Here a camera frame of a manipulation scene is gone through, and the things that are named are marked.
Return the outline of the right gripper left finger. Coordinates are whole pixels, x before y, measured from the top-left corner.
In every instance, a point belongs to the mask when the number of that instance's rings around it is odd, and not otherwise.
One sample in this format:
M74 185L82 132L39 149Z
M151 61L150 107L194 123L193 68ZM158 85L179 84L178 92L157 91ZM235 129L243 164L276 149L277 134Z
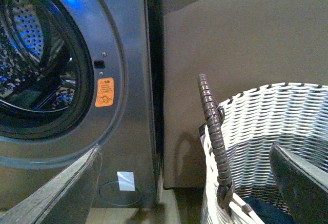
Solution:
M102 167L95 145L29 197L1 215L1 223L86 223Z

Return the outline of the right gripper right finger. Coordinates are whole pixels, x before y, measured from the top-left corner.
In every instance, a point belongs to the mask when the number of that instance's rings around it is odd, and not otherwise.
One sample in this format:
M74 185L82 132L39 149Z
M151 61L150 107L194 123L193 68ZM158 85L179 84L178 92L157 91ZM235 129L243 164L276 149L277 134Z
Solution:
M295 223L327 223L327 172L278 144L272 145L269 159Z

